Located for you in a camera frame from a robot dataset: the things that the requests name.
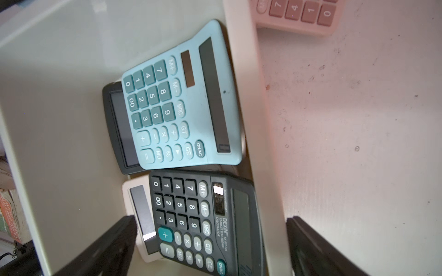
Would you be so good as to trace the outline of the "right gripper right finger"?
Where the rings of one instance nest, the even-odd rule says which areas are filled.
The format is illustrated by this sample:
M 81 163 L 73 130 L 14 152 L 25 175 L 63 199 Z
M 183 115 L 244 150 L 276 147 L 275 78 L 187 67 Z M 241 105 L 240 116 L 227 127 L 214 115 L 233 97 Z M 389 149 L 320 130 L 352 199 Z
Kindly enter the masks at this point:
M 291 264 L 296 276 L 365 276 L 301 217 L 286 220 Z

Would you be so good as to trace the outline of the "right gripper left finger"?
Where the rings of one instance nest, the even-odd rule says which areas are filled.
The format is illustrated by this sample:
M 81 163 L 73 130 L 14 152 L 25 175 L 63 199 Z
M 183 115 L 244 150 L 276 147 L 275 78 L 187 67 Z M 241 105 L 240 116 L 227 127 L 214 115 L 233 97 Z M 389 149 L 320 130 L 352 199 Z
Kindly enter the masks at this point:
M 122 217 L 57 276 L 126 276 L 137 237 L 133 215 Z

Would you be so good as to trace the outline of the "blue calculator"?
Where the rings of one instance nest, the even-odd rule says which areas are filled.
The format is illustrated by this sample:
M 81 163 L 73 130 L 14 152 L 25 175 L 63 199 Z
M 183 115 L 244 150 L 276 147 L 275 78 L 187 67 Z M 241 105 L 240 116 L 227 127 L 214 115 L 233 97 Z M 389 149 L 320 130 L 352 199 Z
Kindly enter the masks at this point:
M 143 169 L 241 163 L 236 84 L 219 21 L 126 71 L 122 87 Z

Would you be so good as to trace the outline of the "cream plastic storage box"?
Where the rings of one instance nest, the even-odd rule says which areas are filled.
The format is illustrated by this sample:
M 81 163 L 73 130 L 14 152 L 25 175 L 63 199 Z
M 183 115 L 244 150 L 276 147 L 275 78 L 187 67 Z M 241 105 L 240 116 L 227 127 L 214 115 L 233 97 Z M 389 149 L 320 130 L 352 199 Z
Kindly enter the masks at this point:
M 217 19 L 228 36 L 268 272 L 292 264 L 249 1 L 34 1 L 1 26 L 1 140 L 44 275 L 74 260 L 126 211 L 102 88 Z

